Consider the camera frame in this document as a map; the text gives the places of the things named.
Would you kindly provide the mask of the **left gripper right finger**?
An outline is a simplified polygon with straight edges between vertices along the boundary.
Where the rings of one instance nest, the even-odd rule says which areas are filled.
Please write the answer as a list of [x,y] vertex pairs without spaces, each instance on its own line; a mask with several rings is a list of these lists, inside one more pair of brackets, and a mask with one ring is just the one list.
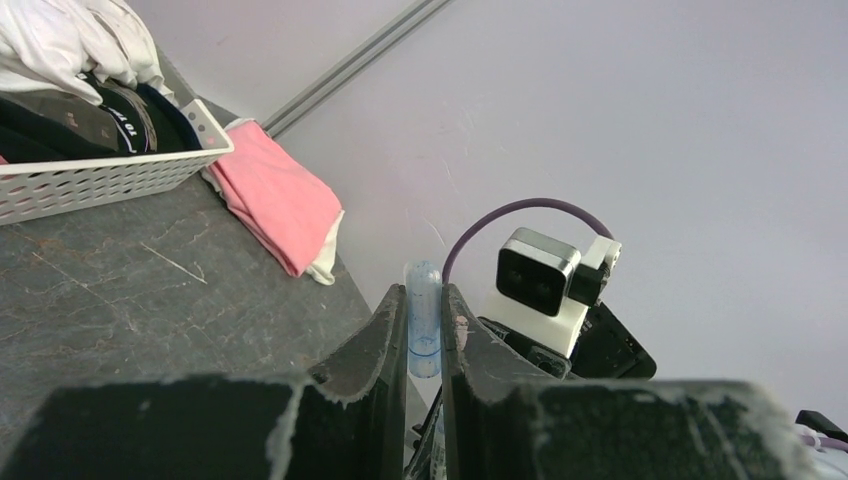
[[713,380],[553,378],[442,294],[451,479],[813,479],[813,461],[763,389]]

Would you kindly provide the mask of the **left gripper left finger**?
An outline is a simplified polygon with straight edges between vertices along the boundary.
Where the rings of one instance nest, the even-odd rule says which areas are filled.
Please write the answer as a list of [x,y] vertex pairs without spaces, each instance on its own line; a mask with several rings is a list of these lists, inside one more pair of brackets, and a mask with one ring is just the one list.
[[176,375],[55,390],[5,479],[399,479],[406,292],[324,361],[273,375]]

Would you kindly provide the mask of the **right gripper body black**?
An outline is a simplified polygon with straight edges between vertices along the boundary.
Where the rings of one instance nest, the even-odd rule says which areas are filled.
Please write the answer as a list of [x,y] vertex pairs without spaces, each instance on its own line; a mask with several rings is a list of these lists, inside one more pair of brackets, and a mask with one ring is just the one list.
[[560,380],[649,380],[657,371],[653,357],[605,304],[589,309],[568,357],[486,317],[479,321],[528,362]]

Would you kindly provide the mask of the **clear blue pen cap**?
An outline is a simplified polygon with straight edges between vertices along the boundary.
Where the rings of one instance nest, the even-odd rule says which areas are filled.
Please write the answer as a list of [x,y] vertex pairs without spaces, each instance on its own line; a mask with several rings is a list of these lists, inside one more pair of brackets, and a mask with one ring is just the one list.
[[441,272],[429,261],[411,262],[404,280],[408,369],[414,377],[433,378],[441,374]]

